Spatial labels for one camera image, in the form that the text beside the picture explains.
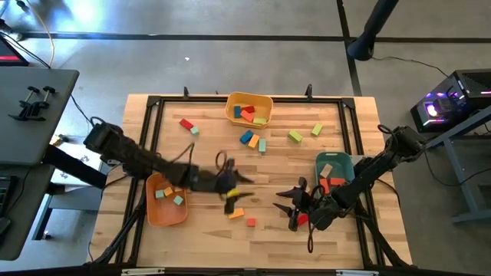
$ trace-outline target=gray floor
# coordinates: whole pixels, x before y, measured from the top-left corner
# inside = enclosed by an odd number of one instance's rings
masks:
[[[118,34],[341,35],[335,0],[45,0],[36,2],[52,31]],[[375,0],[344,0],[351,35],[363,28]],[[487,0],[400,2],[383,36],[490,38]],[[2,17],[20,30],[41,31],[32,15],[10,5]],[[313,84],[317,95],[352,95],[341,42],[247,41],[55,41],[54,67],[81,72],[74,95],[90,115],[120,123],[130,93],[300,94]],[[23,45],[47,60],[46,39]],[[491,67],[489,44],[377,44],[376,57],[413,58],[455,69]],[[438,71],[402,61],[357,62],[361,91],[375,97],[381,121],[412,125],[409,109],[442,81]],[[87,125],[69,105],[59,132],[85,135]],[[470,153],[469,148],[480,149]],[[462,145],[466,168],[486,163],[482,146]],[[440,178],[455,182],[440,152],[430,154]],[[491,274],[489,223],[452,225],[465,212],[458,188],[439,186],[424,159],[394,172],[414,264],[429,269]],[[95,214],[54,212],[48,230],[54,241],[28,241],[17,261],[0,261],[0,271],[81,264]]]

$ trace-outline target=wooden tabletop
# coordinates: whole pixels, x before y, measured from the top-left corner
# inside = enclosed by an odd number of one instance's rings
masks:
[[[138,141],[148,95],[131,94],[124,112],[125,135]],[[373,97],[355,97],[364,152],[376,155],[384,148],[384,138],[377,130],[380,123]],[[255,192],[236,204],[245,216],[229,219],[223,214],[223,202],[215,194],[188,194],[189,213],[185,222],[166,228],[143,227],[138,266],[181,268],[362,268],[360,246],[354,218],[339,218],[325,231],[314,232],[314,252],[307,251],[308,226],[297,232],[288,230],[288,218],[273,202],[290,205],[291,201],[275,195],[298,183],[304,176],[314,183],[314,161],[323,151],[344,151],[338,108],[326,103],[275,103],[272,121],[264,130],[253,130],[267,139],[267,150],[261,155],[239,142],[245,127],[233,126],[224,114],[224,103],[166,102],[157,152],[165,159],[179,155],[196,141],[193,162],[214,169],[215,155],[226,150],[236,159],[239,171],[253,179],[253,184],[240,185],[244,192]],[[156,111],[150,125],[153,126]],[[349,113],[346,112],[352,136]],[[198,137],[179,125],[186,118],[199,127]],[[319,137],[310,136],[312,127],[322,123]],[[304,139],[293,143],[287,136],[297,130]],[[150,145],[153,128],[146,145]],[[108,182],[123,175],[116,169]],[[393,185],[392,176],[381,177]],[[110,244],[121,227],[130,180],[125,179],[104,191],[97,216],[91,253],[96,258]],[[380,183],[372,189],[378,224],[393,249],[408,263],[410,252],[397,197]],[[257,218],[257,226],[248,228],[247,218]],[[367,231],[372,260],[374,246]],[[133,230],[129,234],[125,260],[130,254]]]

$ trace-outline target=plastic bowl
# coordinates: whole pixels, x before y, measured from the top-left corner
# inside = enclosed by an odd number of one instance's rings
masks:
[[[247,107],[254,106],[255,112],[252,114],[254,117],[266,118],[266,123],[262,125],[250,123],[243,118],[235,118],[233,113],[234,106]],[[273,99],[268,96],[255,95],[243,92],[232,92],[227,100],[225,106],[225,115],[227,118],[237,126],[251,127],[257,129],[264,129],[271,121],[271,112],[273,109]]]
[[[147,219],[152,226],[169,226],[183,222],[187,217],[186,190],[174,192],[163,199],[155,198],[155,191],[173,187],[160,173],[147,179]],[[176,196],[184,199],[181,205],[174,203]]]

